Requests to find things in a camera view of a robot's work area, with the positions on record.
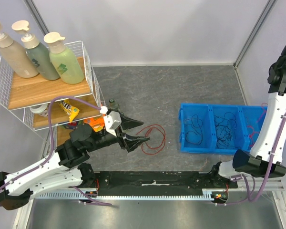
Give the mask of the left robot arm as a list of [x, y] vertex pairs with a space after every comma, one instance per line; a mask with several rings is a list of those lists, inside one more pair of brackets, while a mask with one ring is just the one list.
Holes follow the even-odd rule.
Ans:
[[0, 207], [14, 210], [48, 191], [73, 187], [91, 187], [96, 175], [86, 161], [89, 153], [119, 144], [127, 152], [134, 151], [149, 140], [146, 136], [131, 136], [125, 133], [143, 125], [143, 122], [110, 110], [103, 117], [104, 128], [95, 131], [83, 123], [72, 130], [70, 138], [57, 147], [51, 147], [48, 156], [18, 172], [0, 172]]

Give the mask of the orange snack box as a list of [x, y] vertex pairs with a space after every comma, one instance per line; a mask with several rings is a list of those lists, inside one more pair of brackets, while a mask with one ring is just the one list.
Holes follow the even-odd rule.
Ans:
[[86, 118], [81, 125], [88, 124], [95, 132], [99, 132], [105, 128], [104, 116], [105, 114], [100, 113], [99, 116]]

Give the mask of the green glass bottle rear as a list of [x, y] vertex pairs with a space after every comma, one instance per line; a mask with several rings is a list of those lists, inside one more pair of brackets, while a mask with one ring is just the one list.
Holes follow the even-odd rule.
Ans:
[[119, 103], [113, 98], [109, 99], [109, 108], [113, 111], [120, 111]]

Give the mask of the blue green box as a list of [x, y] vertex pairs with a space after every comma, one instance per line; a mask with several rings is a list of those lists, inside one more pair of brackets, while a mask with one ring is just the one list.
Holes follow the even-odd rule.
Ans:
[[64, 129], [71, 129], [74, 130], [77, 126], [79, 126], [82, 123], [82, 121], [76, 121], [72, 123], [66, 123], [62, 125], [62, 128]]

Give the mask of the yellow snack bag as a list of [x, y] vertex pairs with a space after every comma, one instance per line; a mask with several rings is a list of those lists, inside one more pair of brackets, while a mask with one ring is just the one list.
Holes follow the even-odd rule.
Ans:
[[69, 122], [72, 123], [80, 112], [79, 108], [71, 105], [68, 99], [59, 101], [58, 103], [60, 108], [67, 114]]

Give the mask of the blue plastic bin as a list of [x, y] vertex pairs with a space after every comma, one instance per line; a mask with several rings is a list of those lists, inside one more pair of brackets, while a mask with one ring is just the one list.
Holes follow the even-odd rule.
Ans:
[[260, 106], [182, 103], [181, 151], [232, 156], [250, 151], [261, 131], [267, 103]]

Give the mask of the white round cup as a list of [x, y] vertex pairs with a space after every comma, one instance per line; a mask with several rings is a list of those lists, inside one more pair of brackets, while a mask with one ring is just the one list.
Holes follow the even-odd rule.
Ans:
[[49, 104], [35, 105], [35, 106], [29, 107], [29, 109], [35, 115], [39, 115], [39, 116], [42, 116], [42, 117], [47, 117], [48, 116]]

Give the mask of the light green pump bottle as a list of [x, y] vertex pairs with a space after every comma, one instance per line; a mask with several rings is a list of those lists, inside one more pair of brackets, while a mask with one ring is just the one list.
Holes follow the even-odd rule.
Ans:
[[50, 50], [50, 61], [63, 82], [67, 84], [81, 83], [85, 76], [75, 54], [64, 44], [65, 37], [58, 32], [50, 32], [44, 36]]

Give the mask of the dark green pump bottle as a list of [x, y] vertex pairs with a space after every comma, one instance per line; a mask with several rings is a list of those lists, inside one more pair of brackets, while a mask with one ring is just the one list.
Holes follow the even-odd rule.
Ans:
[[50, 52], [36, 35], [30, 32], [29, 22], [20, 20], [13, 23], [11, 27], [16, 33], [22, 35], [21, 41], [25, 47], [26, 54], [39, 74], [49, 81], [58, 80], [60, 76], [50, 61]]

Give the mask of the beige pump bottle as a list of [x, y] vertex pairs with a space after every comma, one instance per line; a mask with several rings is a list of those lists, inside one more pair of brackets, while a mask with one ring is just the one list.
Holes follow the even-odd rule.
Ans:
[[0, 23], [0, 53], [2, 58], [19, 77], [33, 78], [37, 76], [39, 72], [26, 55], [25, 48], [1, 30], [2, 25]]

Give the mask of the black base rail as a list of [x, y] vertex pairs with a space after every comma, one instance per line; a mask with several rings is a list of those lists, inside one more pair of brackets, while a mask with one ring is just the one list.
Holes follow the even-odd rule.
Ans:
[[101, 197], [176, 197], [198, 196], [203, 189], [236, 189], [238, 184], [213, 172], [100, 171], [77, 188], [99, 188]]

